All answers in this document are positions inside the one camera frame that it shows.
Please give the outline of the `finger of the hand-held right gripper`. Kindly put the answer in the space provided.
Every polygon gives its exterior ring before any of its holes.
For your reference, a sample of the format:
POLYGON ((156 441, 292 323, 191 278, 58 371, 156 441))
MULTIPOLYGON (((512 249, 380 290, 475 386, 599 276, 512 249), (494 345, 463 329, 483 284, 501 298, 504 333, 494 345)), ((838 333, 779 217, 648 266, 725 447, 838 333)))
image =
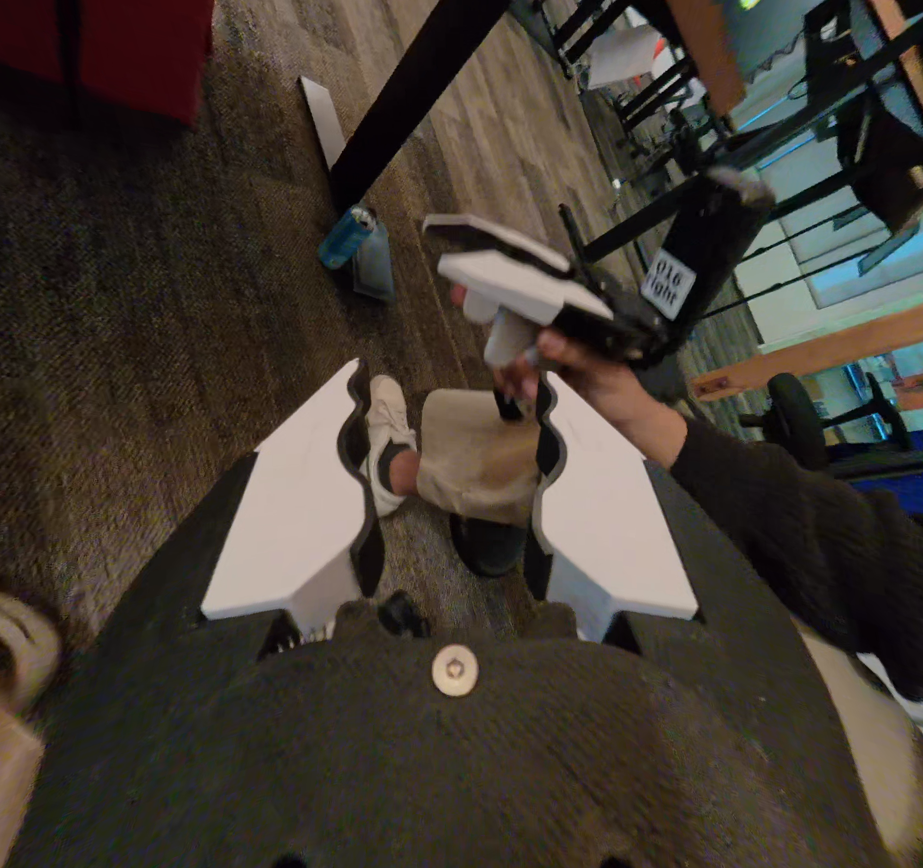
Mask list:
POLYGON ((499 251, 548 274, 571 274, 571 260, 513 228, 473 214, 430 214, 422 233, 444 239, 463 251, 499 251))
POLYGON ((466 290, 462 311, 474 323, 489 323, 507 310, 534 324, 550 325, 566 307, 606 320, 614 317, 590 289, 500 251, 446 254, 437 273, 466 290))

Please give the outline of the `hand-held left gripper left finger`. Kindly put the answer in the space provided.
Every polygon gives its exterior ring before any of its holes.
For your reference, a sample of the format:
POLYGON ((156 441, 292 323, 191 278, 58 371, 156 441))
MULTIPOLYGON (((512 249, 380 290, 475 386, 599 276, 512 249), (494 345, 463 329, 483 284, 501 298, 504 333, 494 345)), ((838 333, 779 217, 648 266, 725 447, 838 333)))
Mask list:
POLYGON ((304 642, 329 640, 341 606, 373 597, 385 548, 369 481, 370 376, 347 361, 256 449, 200 610, 281 611, 304 642))

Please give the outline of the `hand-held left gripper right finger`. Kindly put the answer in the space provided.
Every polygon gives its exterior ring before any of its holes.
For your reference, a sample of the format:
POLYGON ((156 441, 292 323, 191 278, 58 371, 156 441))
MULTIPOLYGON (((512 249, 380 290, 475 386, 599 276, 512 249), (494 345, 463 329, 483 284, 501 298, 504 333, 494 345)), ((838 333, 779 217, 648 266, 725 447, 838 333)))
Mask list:
POLYGON ((694 620, 698 599, 640 452, 556 373, 536 401, 539 479, 524 574, 603 643, 619 615, 694 620))

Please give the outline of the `person's right forearm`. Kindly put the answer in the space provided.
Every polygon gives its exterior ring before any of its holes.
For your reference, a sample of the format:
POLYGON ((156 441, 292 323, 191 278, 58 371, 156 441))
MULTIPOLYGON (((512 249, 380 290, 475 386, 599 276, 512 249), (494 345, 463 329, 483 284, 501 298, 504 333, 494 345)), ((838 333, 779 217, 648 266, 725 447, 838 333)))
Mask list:
POLYGON ((632 384, 597 408, 674 480, 798 619, 872 655, 894 689, 922 698, 922 531, 890 493, 804 470, 781 447, 691 420, 632 384))

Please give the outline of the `person's right hand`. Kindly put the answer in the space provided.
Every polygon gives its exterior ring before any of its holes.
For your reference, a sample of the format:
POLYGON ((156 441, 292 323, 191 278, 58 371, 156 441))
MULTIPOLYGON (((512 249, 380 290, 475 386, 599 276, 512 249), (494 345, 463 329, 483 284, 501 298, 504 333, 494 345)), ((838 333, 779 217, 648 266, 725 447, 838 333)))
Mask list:
POLYGON ((635 374, 625 365, 560 333, 543 328, 529 352, 494 369, 496 387, 505 397, 535 402, 541 374, 549 369, 587 402, 608 423, 628 428, 651 405, 635 374))

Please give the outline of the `white shoe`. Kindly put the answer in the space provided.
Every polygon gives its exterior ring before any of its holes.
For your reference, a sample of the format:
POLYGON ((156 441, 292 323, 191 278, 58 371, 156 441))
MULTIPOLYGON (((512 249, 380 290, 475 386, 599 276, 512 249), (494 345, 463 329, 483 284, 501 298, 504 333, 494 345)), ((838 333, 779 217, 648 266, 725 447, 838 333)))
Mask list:
POLYGON ((62 641, 46 616, 1 595, 1 701, 12 715, 28 712, 57 674, 62 641))
POLYGON ((407 496, 416 495, 419 454, 397 381, 377 375, 370 394, 365 417, 369 449, 361 470, 371 487, 375 513, 384 518, 395 513, 407 496))

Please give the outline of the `blue drink can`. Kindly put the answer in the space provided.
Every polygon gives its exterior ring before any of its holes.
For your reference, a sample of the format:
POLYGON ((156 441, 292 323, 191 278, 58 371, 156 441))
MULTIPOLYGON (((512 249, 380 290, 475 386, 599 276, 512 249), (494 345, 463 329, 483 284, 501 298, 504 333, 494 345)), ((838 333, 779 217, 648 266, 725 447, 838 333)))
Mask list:
POLYGON ((373 234, 376 226, 375 212, 363 205, 348 208, 331 228, 318 248, 321 264, 330 271, 337 271, 359 251, 363 243, 373 234))

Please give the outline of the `person's tan trousers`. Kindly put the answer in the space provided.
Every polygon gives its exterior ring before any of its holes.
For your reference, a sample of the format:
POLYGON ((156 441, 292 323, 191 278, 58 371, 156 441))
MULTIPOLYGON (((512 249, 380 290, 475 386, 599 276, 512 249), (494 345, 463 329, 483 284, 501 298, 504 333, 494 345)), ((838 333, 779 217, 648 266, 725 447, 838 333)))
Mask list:
MULTIPOLYGON (((418 490, 459 516, 524 526, 539 472, 536 420, 505 422, 491 394, 440 390, 424 403, 418 490)), ((871 816, 895 866, 921 866, 921 728, 875 674, 792 612, 845 730, 871 816)))

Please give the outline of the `black table leg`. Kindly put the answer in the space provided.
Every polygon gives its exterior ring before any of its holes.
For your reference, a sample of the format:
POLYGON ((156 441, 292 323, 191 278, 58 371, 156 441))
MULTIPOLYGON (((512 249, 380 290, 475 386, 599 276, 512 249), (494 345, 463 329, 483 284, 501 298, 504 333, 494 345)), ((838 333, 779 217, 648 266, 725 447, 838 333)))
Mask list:
POLYGON ((339 212, 358 203, 512 0, 438 0, 329 169, 339 212))

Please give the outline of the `black office chair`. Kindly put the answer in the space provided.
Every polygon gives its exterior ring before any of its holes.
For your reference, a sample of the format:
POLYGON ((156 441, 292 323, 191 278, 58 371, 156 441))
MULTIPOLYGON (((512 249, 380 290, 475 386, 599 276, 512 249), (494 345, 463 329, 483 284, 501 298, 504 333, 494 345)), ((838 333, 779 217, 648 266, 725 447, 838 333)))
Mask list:
POLYGON ((785 449, 805 469, 826 471, 843 480, 884 473, 893 468, 921 466, 921 447, 907 429, 900 410, 887 398, 872 373, 866 373, 870 397, 841 415, 822 418, 800 379, 781 373, 768 383, 769 405, 760 414, 742 414, 744 429, 757 429, 763 438, 785 449), (886 428, 874 443, 839 443, 830 446, 825 434, 858 420, 878 419, 886 428))

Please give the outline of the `white flat panel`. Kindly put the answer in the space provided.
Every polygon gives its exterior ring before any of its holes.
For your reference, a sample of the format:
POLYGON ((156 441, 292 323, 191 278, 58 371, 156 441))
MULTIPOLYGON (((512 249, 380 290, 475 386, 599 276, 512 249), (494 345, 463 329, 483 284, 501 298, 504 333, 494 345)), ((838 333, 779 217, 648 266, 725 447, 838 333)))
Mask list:
POLYGON ((298 77, 297 83, 306 101, 326 168, 332 170, 346 146, 333 98, 327 88, 304 75, 298 77))

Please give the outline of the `red fabric storage box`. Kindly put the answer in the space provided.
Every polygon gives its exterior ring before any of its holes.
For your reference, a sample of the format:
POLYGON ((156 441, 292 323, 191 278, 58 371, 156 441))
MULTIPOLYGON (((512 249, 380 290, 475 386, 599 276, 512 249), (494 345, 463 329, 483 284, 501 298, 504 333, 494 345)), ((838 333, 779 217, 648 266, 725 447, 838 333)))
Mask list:
POLYGON ((2 74, 196 123, 215 0, 1 0, 2 74))

